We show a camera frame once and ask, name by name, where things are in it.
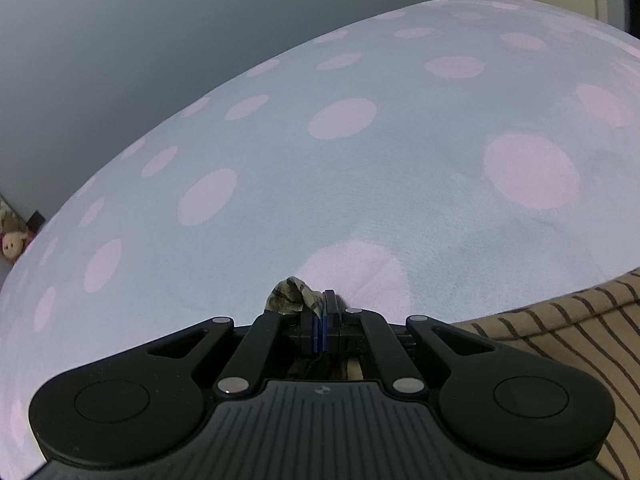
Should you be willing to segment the olive striped button shirt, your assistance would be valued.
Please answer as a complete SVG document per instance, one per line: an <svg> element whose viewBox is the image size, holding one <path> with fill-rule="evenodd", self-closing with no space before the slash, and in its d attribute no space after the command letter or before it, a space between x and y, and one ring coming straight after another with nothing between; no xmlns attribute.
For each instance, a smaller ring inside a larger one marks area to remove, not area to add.
<svg viewBox="0 0 640 480"><path fill-rule="evenodd" d="M321 318L322 292L298 278L265 308L303 310ZM638 477L637 272L477 320L387 324L426 393L392 396L356 361L321 351L310 379L259 393L241 478Z"/></svg>

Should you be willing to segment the polka dot bed sheet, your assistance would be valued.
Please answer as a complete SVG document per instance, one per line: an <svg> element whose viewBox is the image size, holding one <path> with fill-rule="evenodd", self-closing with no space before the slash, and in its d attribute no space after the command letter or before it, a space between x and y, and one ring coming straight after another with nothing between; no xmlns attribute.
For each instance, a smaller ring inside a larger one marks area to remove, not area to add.
<svg viewBox="0 0 640 480"><path fill-rule="evenodd" d="M1 474L50 377L296 276L452 323L639 263L639 43L532 0L433 0L259 64L66 200L1 291Z"/></svg>

